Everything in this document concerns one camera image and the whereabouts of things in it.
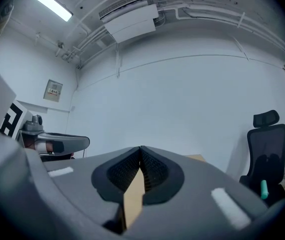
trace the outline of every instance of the electrical panel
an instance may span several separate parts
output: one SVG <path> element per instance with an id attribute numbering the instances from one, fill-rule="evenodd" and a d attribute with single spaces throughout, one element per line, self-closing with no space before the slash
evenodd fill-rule
<path id="1" fill-rule="evenodd" d="M 49 80 L 43 98 L 52 102 L 59 102 L 63 85 L 61 83 Z"/>

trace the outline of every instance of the black office chair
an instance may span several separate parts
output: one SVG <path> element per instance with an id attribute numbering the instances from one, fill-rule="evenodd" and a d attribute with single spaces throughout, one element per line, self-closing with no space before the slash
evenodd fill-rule
<path id="1" fill-rule="evenodd" d="M 265 199 L 271 206 L 285 197 L 279 184 L 285 170 L 285 124 L 276 124 L 279 114 L 275 110 L 253 116 L 253 127 L 247 134 L 250 167 L 239 182 L 261 195 L 261 181 L 266 180 L 269 195 Z"/>

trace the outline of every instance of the ceiling light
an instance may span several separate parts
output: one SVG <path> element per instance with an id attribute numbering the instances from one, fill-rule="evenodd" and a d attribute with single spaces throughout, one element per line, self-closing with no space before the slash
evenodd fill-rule
<path id="1" fill-rule="evenodd" d="M 67 22 L 73 14 L 68 11 L 66 8 L 64 8 L 62 5 L 60 5 L 55 0 L 38 0 L 41 2 L 44 6 L 48 7 L 50 10 L 52 10 L 55 14 L 60 16 L 65 22 Z"/>

